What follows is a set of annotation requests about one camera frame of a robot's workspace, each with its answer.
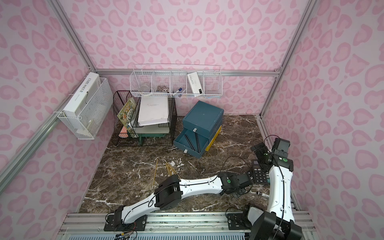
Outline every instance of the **pink leopard print wall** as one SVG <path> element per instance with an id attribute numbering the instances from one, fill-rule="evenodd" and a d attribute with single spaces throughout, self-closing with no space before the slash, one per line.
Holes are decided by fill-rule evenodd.
<path id="1" fill-rule="evenodd" d="M 129 90 L 129 76 L 106 75 L 112 92 Z M 177 114 L 186 115 L 197 103 L 204 101 L 224 109 L 224 114 L 259 114 L 274 77 L 223 77 L 220 99 L 175 98 Z"/>
<path id="2" fill-rule="evenodd" d="M 55 239 L 81 204 L 112 133 L 112 111 L 95 140 L 78 140 L 59 123 L 0 195 L 0 239 Z"/>
<path id="3" fill-rule="evenodd" d="M 384 1 L 323 0 L 264 118 L 326 240 L 384 238 Z"/>
<path id="4" fill-rule="evenodd" d="M 0 171 L 87 69 L 44 0 L 0 3 Z"/>
<path id="5" fill-rule="evenodd" d="M 62 0 L 98 68 L 278 68 L 306 0 Z"/>

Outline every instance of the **yellow box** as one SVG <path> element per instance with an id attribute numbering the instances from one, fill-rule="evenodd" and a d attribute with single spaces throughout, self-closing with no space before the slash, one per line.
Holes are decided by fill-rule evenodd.
<path id="1" fill-rule="evenodd" d="M 208 150 L 211 148 L 212 144 L 213 144 L 214 141 L 216 140 L 217 135 L 220 133 L 220 131 L 221 131 L 221 126 L 218 128 L 216 134 L 215 134 L 214 137 L 212 138 L 211 142 L 208 144 L 207 148 L 205 149 L 206 151 L 208 151 Z"/>

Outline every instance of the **aluminum rail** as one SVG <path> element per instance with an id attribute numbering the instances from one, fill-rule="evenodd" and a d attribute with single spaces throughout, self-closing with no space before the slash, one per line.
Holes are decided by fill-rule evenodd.
<path id="1" fill-rule="evenodd" d="M 82 81 L 72 92 L 75 93 L 76 89 L 80 86 Z M 63 110 L 65 105 L 71 99 L 72 94 L 69 94 L 61 105 L 48 117 L 48 119 L 38 128 L 31 139 L 24 145 L 24 147 L 16 153 L 11 159 L 9 164 L 0 173 L 0 194 L 8 187 L 12 180 L 18 175 L 23 169 L 29 158 L 36 152 L 36 150 L 42 145 L 48 135 L 55 129 L 56 125 L 60 122 L 57 117 L 59 112 Z"/>
<path id="2" fill-rule="evenodd" d="M 104 214 L 67 214 L 59 230 L 63 234 L 105 234 Z M 316 231 L 307 211 L 293 211 L 295 223 L 303 232 Z M 156 212 L 147 215 L 146 233 L 180 232 L 250 232 L 250 230 L 229 230 L 225 212 Z"/>
<path id="3" fill-rule="evenodd" d="M 179 69 L 155 69 L 155 72 L 161 71 L 186 71 L 188 73 L 196 71 L 204 71 L 204 72 L 214 72 L 214 70 L 179 70 Z M 133 72 L 133 69 L 114 69 L 114 68 L 98 68 L 96 69 L 96 73 L 100 75 L 130 75 Z M 248 70 L 221 70 L 222 76 L 247 76 L 247 77 L 278 77 L 278 71 L 248 71 Z"/>
<path id="4" fill-rule="evenodd" d="M 320 0 L 308 0 L 307 5 L 303 11 L 303 15 L 300 19 L 299 24 L 297 25 L 295 34 L 293 35 L 292 41 L 290 42 L 288 46 L 288 50 L 285 53 L 285 56 L 283 58 L 283 61 L 281 63 L 281 67 L 279 68 L 280 74 L 277 77 L 276 81 L 273 83 L 269 94 L 266 98 L 266 101 L 262 107 L 262 110 L 260 112 L 260 117 L 263 117 L 266 114 L 266 111 L 268 110 L 269 105 L 272 102 L 273 96 L 275 95 L 277 88 L 284 76 L 285 71 L 287 70 L 287 67 L 293 58 L 293 55 L 295 54 L 295 51 L 300 43 L 301 38 L 305 34 L 307 27 L 312 19 L 313 14 L 315 13 L 317 9 L 317 5 L 319 4 Z"/>
<path id="5" fill-rule="evenodd" d="M 71 21 L 69 20 L 59 0 L 47 0 L 47 2 L 51 6 L 59 22 L 66 31 L 69 39 L 73 43 L 74 48 L 79 53 L 79 56 L 83 60 L 84 64 L 87 65 L 90 71 L 95 72 L 96 66 L 93 64 L 90 55 L 88 54 L 79 36 L 77 35 L 73 25 L 71 24 Z"/>

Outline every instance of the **robotic arm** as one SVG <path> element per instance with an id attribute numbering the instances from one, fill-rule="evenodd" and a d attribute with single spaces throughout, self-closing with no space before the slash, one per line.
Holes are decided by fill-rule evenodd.
<path id="1" fill-rule="evenodd" d="M 247 212 L 247 220 L 252 225 L 250 239 L 289 239 L 301 238 L 301 227 L 295 225 L 293 218 L 290 186 L 293 172 L 293 161 L 288 159 L 290 142 L 276 138 L 272 150 L 269 151 L 263 142 L 251 147 L 256 154 L 259 165 L 264 172 L 269 172 L 271 186 L 268 208 L 261 215 L 256 215 L 255 207 Z M 245 187 L 255 184 L 252 171 L 237 175 L 220 172 L 218 175 L 204 179 L 179 179 L 177 175 L 168 177 L 147 198 L 130 206 L 120 206 L 114 212 L 113 225 L 133 223 L 136 219 L 155 210 L 169 210 L 179 202 L 198 194 L 234 194 L 236 197 L 246 192 Z"/>

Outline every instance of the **wire wall shelf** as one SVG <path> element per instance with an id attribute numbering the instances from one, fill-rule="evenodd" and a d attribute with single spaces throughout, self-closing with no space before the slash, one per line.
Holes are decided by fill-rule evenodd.
<path id="1" fill-rule="evenodd" d="M 188 82 L 187 74 L 195 71 L 202 94 L 194 94 Z M 131 94 L 135 97 L 221 98 L 223 95 L 221 67 L 216 65 L 134 65 L 129 81 Z"/>
<path id="2" fill-rule="evenodd" d="M 77 118 L 66 117 L 63 112 L 58 118 L 78 139 L 95 139 L 104 118 L 113 102 L 113 95 L 106 78 L 100 78 L 101 85 L 85 105 Z"/>

